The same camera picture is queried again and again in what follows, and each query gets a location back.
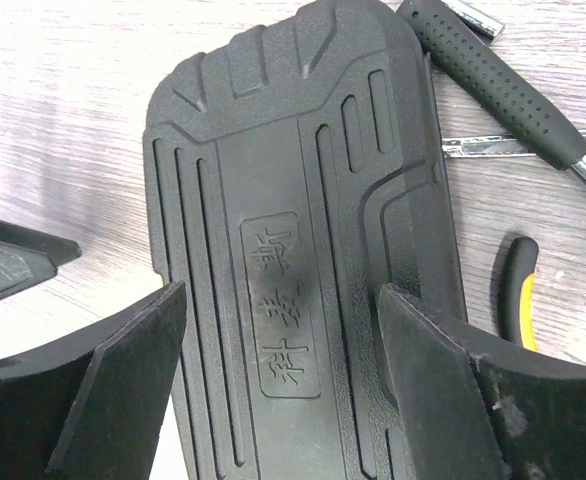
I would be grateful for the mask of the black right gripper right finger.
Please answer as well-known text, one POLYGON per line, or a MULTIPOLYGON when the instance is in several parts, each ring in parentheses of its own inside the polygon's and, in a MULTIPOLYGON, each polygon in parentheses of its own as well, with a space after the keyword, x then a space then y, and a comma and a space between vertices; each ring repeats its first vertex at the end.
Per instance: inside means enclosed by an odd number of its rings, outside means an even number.
POLYGON ((586 366, 384 285, 378 320, 419 479, 586 479, 586 366))

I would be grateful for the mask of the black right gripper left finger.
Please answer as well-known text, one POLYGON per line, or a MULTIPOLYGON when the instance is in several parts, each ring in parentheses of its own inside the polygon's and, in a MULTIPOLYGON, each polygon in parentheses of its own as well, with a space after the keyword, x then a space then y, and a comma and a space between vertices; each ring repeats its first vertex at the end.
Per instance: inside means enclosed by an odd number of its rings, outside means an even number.
POLYGON ((186 325, 183 282, 0 359, 0 479, 146 479, 186 325))

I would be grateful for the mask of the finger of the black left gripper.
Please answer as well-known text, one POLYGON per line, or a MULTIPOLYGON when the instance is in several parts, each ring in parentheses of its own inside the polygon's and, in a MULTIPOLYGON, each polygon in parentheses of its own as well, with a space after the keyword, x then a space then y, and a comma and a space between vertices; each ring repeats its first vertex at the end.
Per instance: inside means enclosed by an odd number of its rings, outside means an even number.
POLYGON ((54 278, 80 256, 72 240, 0 220, 0 300, 54 278))

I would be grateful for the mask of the black plastic tool case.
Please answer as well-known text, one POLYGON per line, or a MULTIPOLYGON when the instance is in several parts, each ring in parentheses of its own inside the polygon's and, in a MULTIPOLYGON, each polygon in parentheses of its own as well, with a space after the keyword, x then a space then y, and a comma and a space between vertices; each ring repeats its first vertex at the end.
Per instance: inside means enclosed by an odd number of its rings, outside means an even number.
POLYGON ((192 479, 410 479, 377 321, 394 283, 464 318, 430 66, 380 1, 315 1, 157 86, 152 262, 181 281, 192 479))

